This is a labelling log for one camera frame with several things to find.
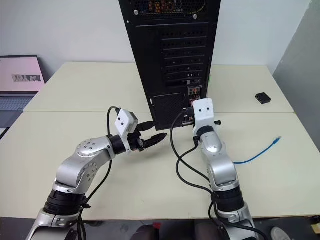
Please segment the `laptop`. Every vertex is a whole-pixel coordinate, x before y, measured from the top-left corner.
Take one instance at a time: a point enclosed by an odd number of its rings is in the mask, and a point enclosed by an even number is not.
[[[9,128],[45,85],[36,55],[0,56],[0,128]]]

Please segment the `small black box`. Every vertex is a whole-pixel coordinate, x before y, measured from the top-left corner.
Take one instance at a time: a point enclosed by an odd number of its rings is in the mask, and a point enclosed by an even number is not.
[[[271,98],[265,93],[258,93],[255,95],[255,98],[261,103],[261,104],[267,104],[271,102]]]

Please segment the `floor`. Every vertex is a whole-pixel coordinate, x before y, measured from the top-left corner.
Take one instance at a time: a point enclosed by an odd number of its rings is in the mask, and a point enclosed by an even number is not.
[[[206,221],[208,220],[104,221],[96,227],[86,224],[85,228],[89,240],[130,240],[139,227],[155,222],[161,223],[161,240],[193,240],[194,226]],[[24,240],[33,222],[33,219],[0,218],[0,240]],[[320,240],[306,217],[255,219],[255,225],[265,233],[269,233],[272,227],[280,227],[292,240]]]

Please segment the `black computer case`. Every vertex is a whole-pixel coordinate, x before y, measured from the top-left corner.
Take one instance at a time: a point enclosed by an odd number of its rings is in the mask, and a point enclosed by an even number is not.
[[[207,96],[221,0],[119,3],[156,129],[168,129]]]

